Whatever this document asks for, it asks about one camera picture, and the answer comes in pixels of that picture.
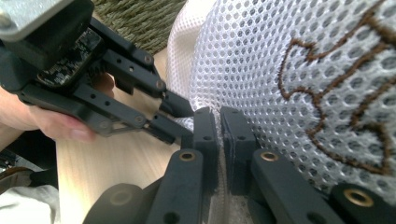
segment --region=wooden table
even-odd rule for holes
[[[166,49],[154,56],[165,79]],[[148,118],[160,101],[141,92],[134,96],[115,89],[115,98],[145,113]],[[167,145],[147,133],[123,133],[108,138],[98,136],[92,144],[57,142],[61,220],[81,223],[92,205],[108,188],[119,183],[140,188],[163,176],[177,145]]]

